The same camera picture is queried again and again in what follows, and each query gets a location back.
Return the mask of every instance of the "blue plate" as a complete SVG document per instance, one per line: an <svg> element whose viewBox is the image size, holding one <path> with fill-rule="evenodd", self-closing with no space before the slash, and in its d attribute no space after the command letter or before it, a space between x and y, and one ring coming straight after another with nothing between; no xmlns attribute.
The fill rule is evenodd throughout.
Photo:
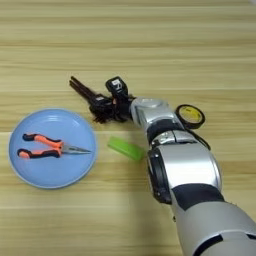
<svg viewBox="0 0 256 256"><path fill-rule="evenodd" d="M24 133L40 133L51 139L90 150L91 154L62 154L60 158L24 159L19 148L47 149L40 142L27 142ZM90 125L79 115L64 109L45 109L23 119L9 142L9 158L16 174L27 183L45 189L68 186L89 172L97 156L96 138Z"/></svg>

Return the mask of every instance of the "green block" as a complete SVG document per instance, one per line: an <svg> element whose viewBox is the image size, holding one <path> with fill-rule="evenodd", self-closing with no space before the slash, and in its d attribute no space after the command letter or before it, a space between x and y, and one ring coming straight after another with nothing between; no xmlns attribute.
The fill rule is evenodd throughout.
<svg viewBox="0 0 256 256"><path fill-rule="evenodd" d="M111 137L108 146L135 161L140 161L145 153L144 149L117 137Z"/></svg>

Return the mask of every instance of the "pliers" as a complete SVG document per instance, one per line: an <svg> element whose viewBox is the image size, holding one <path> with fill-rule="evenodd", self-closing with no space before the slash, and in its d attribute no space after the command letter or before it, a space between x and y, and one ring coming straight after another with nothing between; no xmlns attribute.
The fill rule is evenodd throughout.
<svg viewBox="0 0 256 256"><path fill-rule="evenodd" d="M53 140L41 134L23 134L23 140L25 141L38 141L44 143L51 147L51 149L46 150L34 150L30 151L24 148L20 148L17 151L19 157L22 158L43 158L53 156L56 158L61 157L62 153L67 154L90 154L91 151L78 148L75 146L70 146L64 143L62 140Z"/></svg>

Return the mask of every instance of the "green eraser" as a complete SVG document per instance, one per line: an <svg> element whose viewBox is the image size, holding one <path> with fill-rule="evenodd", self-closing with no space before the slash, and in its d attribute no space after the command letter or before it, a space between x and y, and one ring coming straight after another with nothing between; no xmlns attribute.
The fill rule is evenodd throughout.
<svg viewBox="0 0 256 256"><path fill-rule="evenodd" d="M117 137L111 137L108 146L135 161L140 161L145 152L144 149Z"/></svg>

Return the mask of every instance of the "black object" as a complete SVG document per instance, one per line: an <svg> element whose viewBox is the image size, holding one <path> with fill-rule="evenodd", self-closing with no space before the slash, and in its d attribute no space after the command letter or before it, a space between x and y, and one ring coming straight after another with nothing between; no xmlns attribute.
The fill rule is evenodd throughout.
<svg viewBox="0 0 256 256"><path fill-rule="evenodd" d="M90 104L89 109L95 116L94 121L99 123L106 123L110 120L125 122L131 119L130 106L135 98L128 95L128 88L120 77L106 82L106 87L112 97L95 93L73 76L69 83Z"/></svg>
<svg viewBox="0 0 256 256"><path fill-rule="evenodd" d="M160 203L172 204L168 179L160 150L158 148L150 150L148 152L148 159L148 173L153 196Z"/></svg>
<svg viewBox="0 0 256 256"><path fill-rule="evenodd" d="M207 184L184 184L172 189L178 205L186 211L203 202L224 202L220 191Z"/></svg>
<svg viewBox="0 0 256 256"><path fill-rule="evenodd" d="M184 129L179 123L174 123L171 119L161 119L154 122L147 130L149 144L151 144L158 135L173 130L183 131Z"/></svg>
<svg viewBox="0 0 256 256"><path fill-rule="evenodd" d="M193 256L200 256L203 252L205 252L207 249L209 249L211 246L220 243L223 241L223 238L221 235L217 235L214 237L211 237L210 239L203 242L195 251Z"/></svg>
<svg viewBox="0 0 256 256"><path fill-rule="evenodd" d="M190 112L194 111L194 113L193 113L193 115L195 115L194 120L192 121L192 120L189 120L188 118L186 119L186 117L183 116L181 113L182 109L185 109L188 114ZM182 124L187 129L192 129L192 130L198 129L205 122L205 115L204 115L203 111L201 111L199 108L192 106L192 105L182 104L176 108L175 113L176 113L177 117L180 119L180 121L182 122Z"/></svg>

